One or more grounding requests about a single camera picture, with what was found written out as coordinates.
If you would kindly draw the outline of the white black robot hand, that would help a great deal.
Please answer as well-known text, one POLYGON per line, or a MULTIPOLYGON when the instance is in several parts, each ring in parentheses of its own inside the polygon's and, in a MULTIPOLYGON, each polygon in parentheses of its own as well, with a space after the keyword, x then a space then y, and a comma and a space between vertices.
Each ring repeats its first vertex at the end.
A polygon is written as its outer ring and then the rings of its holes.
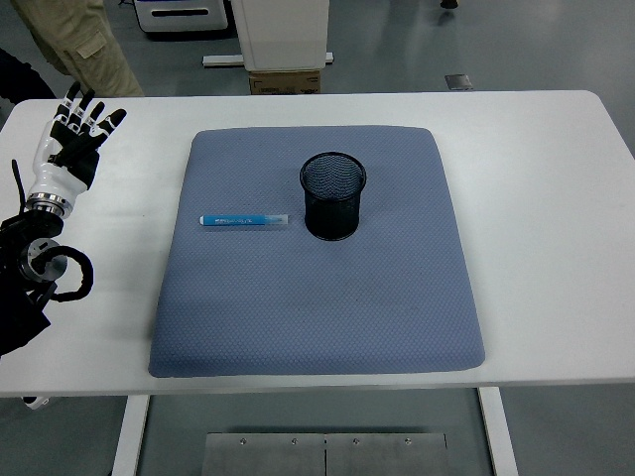
POLYGON ((93 101, 95 92, 78 97, 74 83, 59 104, 41 137, 33 163, 35 182, 27 193, 26 207, 67 217, 76 199, 88 191, 100 160, 99 149, 127 115, 117 109, 104 115, 105 104, 93 101))

